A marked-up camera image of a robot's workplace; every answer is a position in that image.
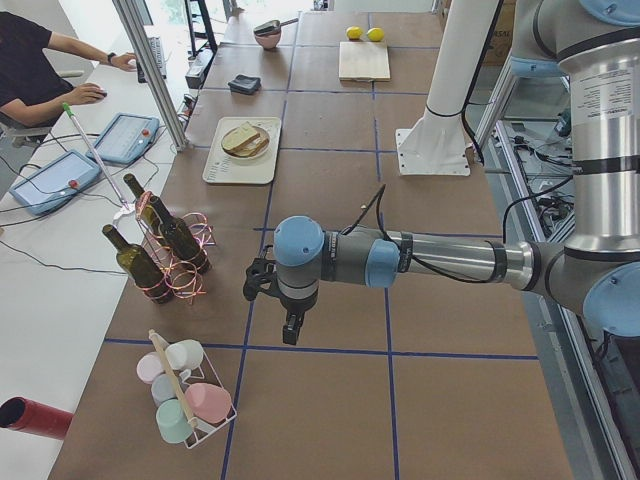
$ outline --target black t-shirt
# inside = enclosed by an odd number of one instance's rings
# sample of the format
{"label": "black t-shirt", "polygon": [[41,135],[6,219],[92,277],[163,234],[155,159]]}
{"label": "black t-shirt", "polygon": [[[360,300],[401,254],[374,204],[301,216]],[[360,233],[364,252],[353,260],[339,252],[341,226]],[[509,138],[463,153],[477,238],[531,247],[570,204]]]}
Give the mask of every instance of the black t-shirt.
{"label": "black t-shirt", "polygon": [[0,12],[0,106],[17,98],[36,105],[73,89],[42,53],[50,39],[50,30]]}

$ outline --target cutting board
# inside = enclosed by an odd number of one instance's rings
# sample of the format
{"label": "cutting board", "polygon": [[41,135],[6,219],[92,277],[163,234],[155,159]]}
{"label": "cutting board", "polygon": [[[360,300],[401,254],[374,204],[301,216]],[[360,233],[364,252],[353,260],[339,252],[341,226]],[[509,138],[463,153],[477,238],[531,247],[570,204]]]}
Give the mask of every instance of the cutting board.
{"label": "cutting board", "polygon": [[340,42],[340,80],[388,82],[389,55],[385,42]]}

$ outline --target chair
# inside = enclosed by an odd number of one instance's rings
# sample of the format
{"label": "chair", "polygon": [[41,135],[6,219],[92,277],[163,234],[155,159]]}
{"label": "chair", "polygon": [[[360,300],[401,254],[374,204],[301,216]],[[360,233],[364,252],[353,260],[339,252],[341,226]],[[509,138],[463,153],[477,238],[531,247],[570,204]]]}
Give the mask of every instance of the chair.
{"label": "chair", "polygon": [[[58,75],[61,78],[81,77],[84,75],[84,71],[68,70],[58,72]],[[51,131],[51,127],[27,127],[0,112],[0,130],[2,130],[3,135],[11,139],[11,144],[14,147],[19,148],[23,145],[31,147],[37,146],[42,141],[42,138]]]}

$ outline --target mug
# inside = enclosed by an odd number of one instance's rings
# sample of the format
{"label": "mug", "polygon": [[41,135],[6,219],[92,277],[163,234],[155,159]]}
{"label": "mug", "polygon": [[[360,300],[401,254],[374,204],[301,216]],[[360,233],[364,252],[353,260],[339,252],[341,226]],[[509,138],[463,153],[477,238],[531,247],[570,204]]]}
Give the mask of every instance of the mug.
{"label": "mug", "polygon": [[169,345],[164,353],[174,370],[198,368],[204,358],[204,350],[196,340],[182,340]]}
{"label": "mug", "polygon": [[156,411],[156,423],[160,436],[167,443],[182,443],[193,433],[193,427],[187,422],[180,402],[175,398],[160,405]]}
{"label": "mug", "polygon": [[223,422],[231,410],[231,394],[210,383],[194,383],[184,393],[196,417],[212,424]]}
{"label": "mug", "polygon": [[151,352],[142,357],[136,366],[136,373],[140,380],[151,385],[158,375],[164,373],[158,354]]}
{"label": "mug", "polygon": [[[191,375],[189,370],[180,372],[178,380],[180,382],[180,388],[184,391],[189,385],[186,382],[187,378]],[[166,373],[158,375],[151,384],[151,396],[153,397],[153,403],[156,407],[159,407],[167,400],[176,398],[176,392],[173,390],[171,380]]]}

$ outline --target mint green mug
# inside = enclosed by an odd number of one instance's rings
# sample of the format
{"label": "mint green mug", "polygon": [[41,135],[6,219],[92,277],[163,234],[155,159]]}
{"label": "mint green mug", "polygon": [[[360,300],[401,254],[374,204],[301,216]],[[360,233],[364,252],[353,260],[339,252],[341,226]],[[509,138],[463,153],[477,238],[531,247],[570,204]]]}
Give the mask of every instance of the mint green mug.
{"label": "mint green mug", "polygon": [[180,402],[175,398],[160,405],[156,411],[156,422],[160,436],[167,443],[182,443],[193,433],[193,427],[187,422]]}

